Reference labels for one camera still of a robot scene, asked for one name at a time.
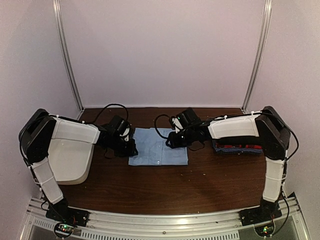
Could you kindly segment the light blue long sleeve shirt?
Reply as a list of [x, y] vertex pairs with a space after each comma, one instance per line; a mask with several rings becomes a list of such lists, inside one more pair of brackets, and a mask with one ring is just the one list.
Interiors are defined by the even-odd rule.
[[172, 149], [166, 146], [154, 128], [136, 128], [135, 139], [138, 155], [128, 160], [130, 166], [187, 166], [188, 151], [186, 148]]

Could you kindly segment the white plastic tub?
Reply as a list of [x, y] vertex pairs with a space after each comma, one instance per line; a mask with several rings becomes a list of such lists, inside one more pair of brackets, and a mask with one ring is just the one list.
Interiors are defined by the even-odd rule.
[[81, 141], [52, 139], [48, 161], [59, 185], [79, 185], [90, 171], [94, 145]]

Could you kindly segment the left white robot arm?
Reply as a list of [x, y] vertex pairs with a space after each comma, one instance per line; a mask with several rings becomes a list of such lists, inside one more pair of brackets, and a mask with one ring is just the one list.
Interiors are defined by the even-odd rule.
[[34, 174], [43, 194], [53, 206], [52, 213], [61, 222], [72, 218], [72, 211], [61, 201], [62, 190], [52, 163], [72, 174], [79, 163], [90, 162], [95, 146], [111, 149], [115, 156], [138, 155], [134, 128], [126, 118], [114, 115], [110, 122], [98, 125], [93, 121], [50, 114], [37, 109], [18, 135], [19, 149], [24, 162]]

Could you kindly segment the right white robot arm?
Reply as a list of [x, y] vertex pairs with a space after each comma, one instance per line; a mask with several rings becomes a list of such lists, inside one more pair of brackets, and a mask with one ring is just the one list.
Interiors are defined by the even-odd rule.
[[291, 131], [272, 106], [243, 115], [208, 120], [200, 119], [192, 108], [188, 108], [170, 121], [175, 130], [165, 137], [165, 144], [172, 149], [213, 140], [241, 140], [242, 143], [261, 146], [266, 173], [256, 216], [266, 221], [276, 212], [275, 205], [287, 177]]

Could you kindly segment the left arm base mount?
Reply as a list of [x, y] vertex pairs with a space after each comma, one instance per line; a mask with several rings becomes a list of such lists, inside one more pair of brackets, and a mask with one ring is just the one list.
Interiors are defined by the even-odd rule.
[[59, 221], [72, 226], [86, 227], [90, 213], [87, 210], [69, 207], [66, 198], [58, 203], [48, 202], [45, 216], [48, 219]]

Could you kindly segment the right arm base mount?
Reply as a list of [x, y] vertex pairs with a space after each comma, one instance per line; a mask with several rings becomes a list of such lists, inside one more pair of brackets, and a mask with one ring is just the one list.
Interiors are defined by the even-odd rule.
[[239, 212], [242, 226], [255, 225], [263, 222], [270, 222], [274, 218], [282, 216], [279, 201], [267, 201], [260, 199], [260, 205], [253, 208], [246, 208]]

